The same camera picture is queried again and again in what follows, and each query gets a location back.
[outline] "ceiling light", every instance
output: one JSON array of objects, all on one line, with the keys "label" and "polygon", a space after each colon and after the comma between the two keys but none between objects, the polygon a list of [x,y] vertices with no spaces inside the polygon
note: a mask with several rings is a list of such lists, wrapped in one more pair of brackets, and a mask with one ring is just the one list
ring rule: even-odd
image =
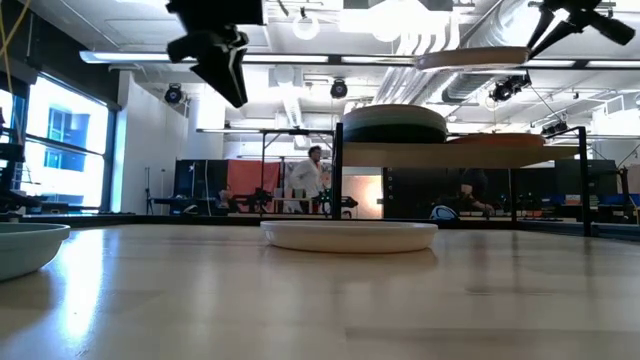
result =
[{"label": "ceiling light", "polygon": [[343,56],[344,64],[414,66],[415,56]]},{"label": "ceiling light", "polygon": [[328,63],[329,57],[322,55],[269,55],[247,54],[243,63],[253,64],[323,64]]},{"label": "ceiling light", "polygon": [[[80,51],[80,58],[87,64],[118,64],[118,63],[144,63],[158,62],[168,63],[169,55],[165,53],[145,53],[145,52],[96,52],[96,51]],[[188,58],[185,62],[195,62],[194,59]]]},{"label": "ceiling light", "polygon": [[612,61],[612,60],[598,60],[598,61],[590,61],[587,64],[588,68],[593,67],[613,67],[613,68],[640,68],[640,61],[632,61],[632,60],[620,60],[620,61]]},{"label": "ceiling light", "polygon": [[525,67],[566,67],[570,68],[575,65],[575,60],[529,60],[524,64]]},{"label": "ceiling light", "polygon": [[167,6],[167,1],[165,0],[116,0],[116,2],[149,5],[163,10],[165,9],[165,6]]},{"label": "ceiling light", "polygon": [[[132,64],[132,63],[171,63],[165,53],[151,52],[96,52],[80,51],[80,58],[87,64]],[[296,54],[247,54],[244,64],[324,64],[329,56]],[[195,59],[186,58],[183,63],[193,64]]]},{"label": "ceiling light", "polygon": [[218,134],[257,134],[260,129],[198,129],[198,132]]}]

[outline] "person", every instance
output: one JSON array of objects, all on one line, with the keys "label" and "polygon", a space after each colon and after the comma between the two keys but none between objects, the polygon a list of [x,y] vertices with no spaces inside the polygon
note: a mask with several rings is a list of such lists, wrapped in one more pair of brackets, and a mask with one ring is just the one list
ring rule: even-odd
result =
[{"label": "person", "polygon": [[[320,195],[322,183],[320,181],[320,159],[322,158],[322,148],[313,146],[308,151],[309,159],[301,161],[289,177],[291,188],[294,190],[304,190],[307,199]],[[292,210],[297,212],[307,212],[302,209],[309,209],[309,202],[301,201],[298,205],[290,205]]]},{"label": "person", "polygon": [[474,209],[482,210],[486,215],[495,213],[493,206],[482,202],[484,193],[489,187],[489,179],[482,169],[467,169],[462,174],[460,187],[463,203],[470,204]]}]

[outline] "metal pole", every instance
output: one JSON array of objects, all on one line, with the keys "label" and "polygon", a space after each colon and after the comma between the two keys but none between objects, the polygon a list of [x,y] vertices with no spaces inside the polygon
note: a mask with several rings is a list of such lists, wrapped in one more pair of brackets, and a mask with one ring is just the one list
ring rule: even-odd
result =
[{"label": "metal pole", "polygon": [[331,171],[331,218],[340,220],[342,216],[342,123],[336,124],[336,134],[333,137],[333,169]]},{"label": "metal pole", "polygon": [[515,225],[518,222],[518,211],[516,204],[518,203],[518,188],[516,186],[516,170],[509,169],[509,189],[511,197],[511,224]]},{"label": "metal pole", "polygon": [[589,195],[589,160],[587,159],[587,129],[578,127],[578,153],[580,154],[580,181],[582,193],[582,230],[585,237],[591,236],[591,206]]},{"label": "metal pole", "polygon": [[267,133],[262,132],[262,162],[260,162],[260,200],[258,200],[258,211],[262,217],[262,193],[264,192],[264,153],[267,150]]}]

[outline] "stack of plates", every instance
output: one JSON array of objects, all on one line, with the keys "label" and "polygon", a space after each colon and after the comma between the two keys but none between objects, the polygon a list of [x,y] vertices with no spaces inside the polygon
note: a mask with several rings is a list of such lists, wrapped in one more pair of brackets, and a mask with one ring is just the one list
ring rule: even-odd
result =
[{"label": "stack of plates", "polygon": [[440,114],[413,105],[375,105],[342,117],[344,141],[444,143],[447,122]]}]

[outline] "ceiling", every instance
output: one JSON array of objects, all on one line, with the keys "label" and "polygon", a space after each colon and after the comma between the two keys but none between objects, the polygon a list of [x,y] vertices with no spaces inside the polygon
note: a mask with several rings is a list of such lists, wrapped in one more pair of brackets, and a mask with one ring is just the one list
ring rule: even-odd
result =
[{"label": "ceiling", "polygon": [[[636,0],[621,0],[625,7],[614,9],[615,17],[640,31],[640,6],[629,4]],[[250,52],[275,53],[343,53],[393,54],[399,42],[382,42],[371,33],[345,33],[334,23],[342,10],[343,0],[308,2],[308,12],[320,18],[320,32],[312,40],[301,40],[292,30],[295,0],[285,1],[292,14],[286,17],[274,2],[268,3],[269,25],[245,26],[242,31],[250,38]],[[461,33],[480,20],[497,0],[476,0],[475,7],[457,9]],[[164,51],[168,41],[184,34],[179,22],[162,6],[163,0],[33,0],[32,9],[47,21],[68,33],[88,48],[97,51]],[[511,33],[528,34],[527,24],[513,22]],[[632,59],[640,54],[640,36],[622,47],[607,40],[593,29],[572,36],[553,46],[542,57],[548,58],[617,58]],[[268,87],[269,66],[245,66],[245,79],[250,102],[240,110],[229,108],[231,118],[273,118],[283,111],[282,98],[277,89]],[[302,112],[342,114],[346,101],[332,100],[330,80],[345,78],[349,85],[348,100],[373,97],[385,79],[383,67],[358,66],[302,66],[306,75],[323,75],[329,83],[313,81],[300,89]],[[136,81],[161,97],[169,83],[182,83],[191,97],[202,93],[204,84],[189,72],[185,65],[145,65],[135,71]],[[603,97],[615,91],[640,89],[640,72],[633,71],[532,71],[537,93],[528,90],[497,111],[489,111],[474,97],[464,106],[452,108],[456,123],[521,123],[544,119],[550,109],[559,111],[583,103],[590,97]],[[602,102],[588,104],[601,106]],[[572,114],[576,121],[588,118],[589,108]]]}]

